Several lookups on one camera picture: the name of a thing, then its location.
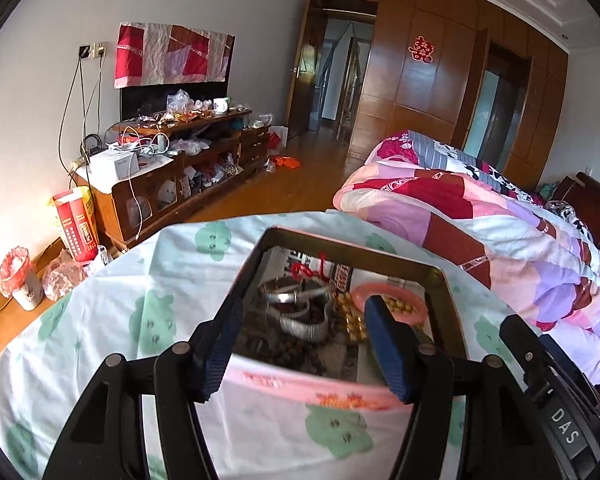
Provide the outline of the pink cookie tin box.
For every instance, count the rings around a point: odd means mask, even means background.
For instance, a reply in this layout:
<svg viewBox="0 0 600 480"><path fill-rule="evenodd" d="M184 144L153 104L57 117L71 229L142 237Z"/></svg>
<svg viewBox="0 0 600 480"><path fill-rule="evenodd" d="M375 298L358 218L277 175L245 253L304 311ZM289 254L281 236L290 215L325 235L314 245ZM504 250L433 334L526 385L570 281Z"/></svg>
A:
<svg viewBox="0 0 600 480"><path fill-rule="evenodd" d="M332 284L329 333L311 344L286 335L265 314L260 286L274 278L318 278ZM388 411L399 401L375 361L364 314L352 300L358 285L378 282L416 292L428 318L411 326L423 342L443 352L468 355L449 283L430 263L331 238L267 229L232 288L242 298L242 330L225 378L236 385L280 398L338 410Z"/></svg>

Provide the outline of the white mug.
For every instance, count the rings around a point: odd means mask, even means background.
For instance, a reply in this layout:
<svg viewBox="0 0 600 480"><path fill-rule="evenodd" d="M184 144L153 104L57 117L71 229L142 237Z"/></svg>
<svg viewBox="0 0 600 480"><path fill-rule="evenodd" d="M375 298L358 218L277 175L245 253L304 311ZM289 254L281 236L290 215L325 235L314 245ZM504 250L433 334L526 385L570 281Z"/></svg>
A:
<svg viewBox="0 0 600 480"><path fill-rule="evenodd" d="M224 115L230 108L229 98L217 98L213 100L213 111L215 115Z"/></svg>

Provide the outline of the white green-patterned tablecloth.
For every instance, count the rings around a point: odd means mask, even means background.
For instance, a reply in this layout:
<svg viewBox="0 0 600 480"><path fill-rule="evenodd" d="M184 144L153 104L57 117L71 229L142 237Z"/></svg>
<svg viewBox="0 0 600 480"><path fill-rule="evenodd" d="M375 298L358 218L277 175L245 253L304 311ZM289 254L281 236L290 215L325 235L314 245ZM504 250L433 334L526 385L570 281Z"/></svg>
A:
<svg viewBox="0 0 600 480"><path fill-rule="evenodd" d="M495 330L507 313L501 300L459 266L344 212L171 226L88 278L0 355L0 447L18 474L42 477L62 426L106 356L156 356L211 318L271 226L435 264L450 279L470 330ZM314 406L231 382L224 382L199 416L223 479L383 479L410 412L339 412L353 437L334 448L326 443L326 417Z"/></svg>

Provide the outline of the red gift bag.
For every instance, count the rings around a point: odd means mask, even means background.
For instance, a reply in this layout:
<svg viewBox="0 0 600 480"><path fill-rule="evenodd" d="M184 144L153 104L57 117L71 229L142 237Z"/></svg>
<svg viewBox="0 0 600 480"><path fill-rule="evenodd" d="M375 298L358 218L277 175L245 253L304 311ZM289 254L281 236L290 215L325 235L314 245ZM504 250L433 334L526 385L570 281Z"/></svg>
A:
<svg viewBox="0 0 600 480"><path fill-rule="evenodd" d="M50 199L55 209L60 237L76 262L93 261L98 254L95 206L90 189L77 186Z"/></svg>

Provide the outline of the red double-happiness decoration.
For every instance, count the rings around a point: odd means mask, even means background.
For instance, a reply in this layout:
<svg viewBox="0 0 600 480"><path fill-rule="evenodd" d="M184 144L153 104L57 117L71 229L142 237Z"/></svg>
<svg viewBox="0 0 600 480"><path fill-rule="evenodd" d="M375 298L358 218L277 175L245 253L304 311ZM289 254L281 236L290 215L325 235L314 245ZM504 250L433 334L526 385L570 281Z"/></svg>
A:
<svg viewBox="0 0 600 480"><path fill-rule="evenodd" d="M418 35L407 50L410 52L412 59L416 62L422 62L424 64L434 62L434 44L422 35Z"/></svg>

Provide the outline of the wooden bedroom door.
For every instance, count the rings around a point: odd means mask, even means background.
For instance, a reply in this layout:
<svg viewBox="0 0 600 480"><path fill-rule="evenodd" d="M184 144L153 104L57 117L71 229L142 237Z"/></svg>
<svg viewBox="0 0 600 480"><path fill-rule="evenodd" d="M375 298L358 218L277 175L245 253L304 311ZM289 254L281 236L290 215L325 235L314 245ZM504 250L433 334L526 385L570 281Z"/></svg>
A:
<svg viewBox="0 0 600 480"><path fill-rule="evenodd" d="M327 22L328 17L321 6L321 0L306 0L288 93L288 139L301 136L309 130Z"/></svg>

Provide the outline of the wooden tv cabinet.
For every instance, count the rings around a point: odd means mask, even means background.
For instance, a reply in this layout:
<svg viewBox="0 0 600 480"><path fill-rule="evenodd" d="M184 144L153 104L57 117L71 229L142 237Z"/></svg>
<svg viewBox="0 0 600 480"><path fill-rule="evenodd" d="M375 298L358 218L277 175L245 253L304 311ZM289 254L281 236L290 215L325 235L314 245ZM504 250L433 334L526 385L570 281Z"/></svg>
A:
<svg viewBox="0 0 600 480"><path fill-rule="evenodd" d="M137 154L140 170L118 182L91 178L88 165L76 170L76 183L92 192L102 239L130 249L262 171L268 159L268 127L247 127L249 114L238 110L165 132L132 122L115 126L116 133L140 148L165 148L149 157Z"/></svg>

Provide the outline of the wall power socket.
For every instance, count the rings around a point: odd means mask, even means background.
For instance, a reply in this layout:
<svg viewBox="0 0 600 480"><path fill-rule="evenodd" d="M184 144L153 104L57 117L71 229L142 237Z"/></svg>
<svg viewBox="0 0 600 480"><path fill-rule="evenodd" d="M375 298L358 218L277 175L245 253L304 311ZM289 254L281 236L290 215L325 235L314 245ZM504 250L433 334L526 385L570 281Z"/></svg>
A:
<svg viewBox="0 0 600 480"><path fill-rule="evenodd" d="M107 47L104 42L99 44L84 44L79 46L79 59L86 60L87 58L103 58L106 55Z"/></svg>

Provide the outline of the patchwork pink quilt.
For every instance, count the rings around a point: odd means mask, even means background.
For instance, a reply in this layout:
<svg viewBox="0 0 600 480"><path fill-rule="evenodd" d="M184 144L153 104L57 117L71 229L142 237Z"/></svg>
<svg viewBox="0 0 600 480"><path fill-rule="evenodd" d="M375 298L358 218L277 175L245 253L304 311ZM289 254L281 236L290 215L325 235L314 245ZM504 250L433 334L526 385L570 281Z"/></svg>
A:
<svg viewBox="0 0 600 480"><path fill-rule="evenodd" d="M600 250L572 212L411 130L382 140L334 205L462 268L600 386Z"/></svg>

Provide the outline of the black television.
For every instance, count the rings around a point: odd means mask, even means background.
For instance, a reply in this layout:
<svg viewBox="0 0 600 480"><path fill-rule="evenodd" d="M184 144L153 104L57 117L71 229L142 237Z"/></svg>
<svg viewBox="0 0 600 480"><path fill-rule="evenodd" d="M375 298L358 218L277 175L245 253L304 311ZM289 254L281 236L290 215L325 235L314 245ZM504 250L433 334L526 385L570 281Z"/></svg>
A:
<svg viewBox="0 0 600 480"><path fill-rule="evenodd" d="M233 53L228 64L226 81L198 82L198 84L158 84L158 86L143 86L117 89L120 93L119 110L122 119L131 119L138 115L149 115L164 112L168 109L168 99L181 94L193 101L212 101L228 95L228 78Z"/></svg>

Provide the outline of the clear plastic bag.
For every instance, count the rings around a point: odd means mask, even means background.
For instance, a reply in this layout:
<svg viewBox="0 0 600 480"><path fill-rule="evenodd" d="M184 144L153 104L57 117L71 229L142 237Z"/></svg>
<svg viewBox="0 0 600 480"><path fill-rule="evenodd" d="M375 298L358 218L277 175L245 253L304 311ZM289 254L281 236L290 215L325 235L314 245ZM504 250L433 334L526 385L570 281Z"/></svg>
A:
<svg viewBox="0 0 600 480"><path fill-rule="evenodd" d="M86 278L87 273L84 265L76 262L63 249L59 256L52 260L44 270L42 277L43 292L49 300L57 301L67 296Z"/></svg>

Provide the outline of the silver metal bangle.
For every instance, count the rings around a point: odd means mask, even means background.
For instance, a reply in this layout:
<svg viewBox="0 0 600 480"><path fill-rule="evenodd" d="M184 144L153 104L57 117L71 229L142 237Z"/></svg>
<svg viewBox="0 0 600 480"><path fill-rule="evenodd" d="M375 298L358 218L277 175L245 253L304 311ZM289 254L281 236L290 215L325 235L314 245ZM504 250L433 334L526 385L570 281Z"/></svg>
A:
<svg viewBox="0 0 600 480"><path fill-rule="evenodd" d="M274 278L260 286L260 294L268 304L303 304L311 299L328 297L334 286L318 278Z"/></svg>

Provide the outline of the bin with pink bag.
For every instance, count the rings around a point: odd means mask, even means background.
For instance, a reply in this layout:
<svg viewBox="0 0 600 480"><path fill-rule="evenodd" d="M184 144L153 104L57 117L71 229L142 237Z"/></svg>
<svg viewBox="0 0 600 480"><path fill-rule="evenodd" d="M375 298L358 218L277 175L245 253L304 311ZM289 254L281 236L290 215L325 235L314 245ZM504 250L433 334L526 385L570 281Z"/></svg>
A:
<svg viewBox="0 0 600 480"><path fill-rule="evenodd" d="M0 292L15 299L26 311L33 311L43 300L41 280L35 273L27 248L12 248L0 265Z"/></svg>

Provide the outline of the wide silver cuff bangle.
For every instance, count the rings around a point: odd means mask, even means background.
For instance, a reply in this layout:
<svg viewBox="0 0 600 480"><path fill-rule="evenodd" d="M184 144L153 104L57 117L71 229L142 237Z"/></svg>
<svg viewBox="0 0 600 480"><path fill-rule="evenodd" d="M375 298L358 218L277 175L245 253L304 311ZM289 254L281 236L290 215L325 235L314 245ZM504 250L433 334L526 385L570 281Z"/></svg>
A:
<svg viewBox="0 0 600 480"><path fill-rule="evenodd" d="M311 344L325 342L329 333L332 297L306 300L300 310L283 312L282 304L268 304L265 314L286 335Z"/></svg>

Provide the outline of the pink plastic bangle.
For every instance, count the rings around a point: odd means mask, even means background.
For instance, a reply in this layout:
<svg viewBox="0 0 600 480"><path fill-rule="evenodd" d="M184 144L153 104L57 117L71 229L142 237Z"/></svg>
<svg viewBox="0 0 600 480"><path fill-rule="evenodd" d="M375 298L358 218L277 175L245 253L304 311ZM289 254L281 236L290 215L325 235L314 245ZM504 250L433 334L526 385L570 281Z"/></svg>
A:
<svg viewBox="0 0 600 480"><path fill-rule="evenodd" d="M358 285L351 292L355 307L363 312L366 300L371 296L379 296L385 301L393 317L411 326L419 325L428 318L426 301L416 292L386 283L365 283Z"/></svg>

